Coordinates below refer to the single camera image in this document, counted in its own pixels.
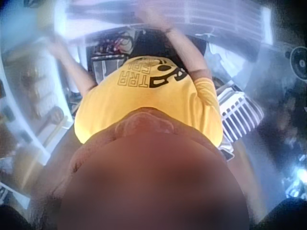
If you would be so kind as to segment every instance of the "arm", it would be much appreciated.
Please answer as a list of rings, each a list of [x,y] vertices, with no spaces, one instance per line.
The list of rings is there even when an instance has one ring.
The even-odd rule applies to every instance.
[[[166,36],[177,51],[193,81],[199,78],[209,78],[212,80],[211,72],[204,57],[183,33],[170,27]]]
[[[97,85],[91,75],[72,58],[59,37],[56,37],[56,41],[49,45],[49,50],[62,63],[68,75],[72,77],[82,97]]]
[[[183,64],[189,71],[189,75],[193,81],[200,78],[209,78],[212,80],[211,72],[200,51],[183,33],[175,29],[163,15],[158,14],[157,10],[143,6],[142,10],[138,12],[138,16],[145,23],[166,34]]]

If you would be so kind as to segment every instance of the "shelf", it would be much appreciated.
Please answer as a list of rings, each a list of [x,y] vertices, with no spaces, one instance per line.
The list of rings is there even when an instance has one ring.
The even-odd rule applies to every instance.
[[[39,162],[42,165],[46,165],[58,142],[65,135],[67,129],[73,125],[73,118],[62,90],[56,60],[48,53],[46,49],[43,49],[42,46],[40,46],[39,49],[37,49],[37,46],[33,47],[34,49],[32,50],[31,48],[27,48],[20,52],[14,52],[18,53],[19,55],[11,55],[10,62],[6,63],[5,66],[3,66],[3,62],[1,60],[1,80],[6,92],[6,104],[11,108],[15,116],[15,120],[13,122],[7,123],[8,129],[15,136],[20,135],[22,132],[26,133],[33,140],[33,144],[43,152]],[[62,128],[45,147],[43,146],[44,141],[53,132],[56,126],[46,125],[42,133],[38,135],[38,137],[35,136],[35,133],[46,123],[47,116],[42,117],[41,119],[36,119],[33,117],[32,104],[21,87],[22,66],[20,63],[23,59],[30,58],[34,55],[37,55],[40,58],[42,57],[43,61],[41,64],[45,70],[44,72],[46,77],[54,84],[52,93],[57,97],[57,102],[55,105],[61,108],[64,116],[67,117],[67,121],[64,123]]]

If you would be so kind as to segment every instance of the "graphic print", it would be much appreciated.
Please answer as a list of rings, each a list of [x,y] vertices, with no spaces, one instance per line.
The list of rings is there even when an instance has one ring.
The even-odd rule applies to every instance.
[[[174,77],[176,81],[184,79],[188,74],[179,69],[166,58],[148,59],[141,57],[127,64],[128,70],[123,70],[118,79],[119,86],[158,88],[169,83],[168,79]],[[149,76],[151,71],[161,73],[162,76]]]

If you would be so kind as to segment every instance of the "yellow t-shirt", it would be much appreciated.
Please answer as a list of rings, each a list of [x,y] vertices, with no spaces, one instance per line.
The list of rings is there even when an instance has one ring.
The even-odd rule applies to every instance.
[[[81,143],[142,107],[158,109],[202,132],[215,146],[223,128],[214,84],[189,75],[163,57],[128,60],[83,98],[75,119]]]

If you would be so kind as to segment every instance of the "person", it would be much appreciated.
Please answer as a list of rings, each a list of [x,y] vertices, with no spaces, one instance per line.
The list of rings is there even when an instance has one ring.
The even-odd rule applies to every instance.
[[[50,201],[59,201],[57,228],[248,229],[245,198],[217,149],[219,104],[202,54],[152,8],[140,18],[167,36],[188,73],[136,57],[96,86],[61,42],[50,45],[83,96],[83,145]],[[54,212],[40,212],[41,228]]]

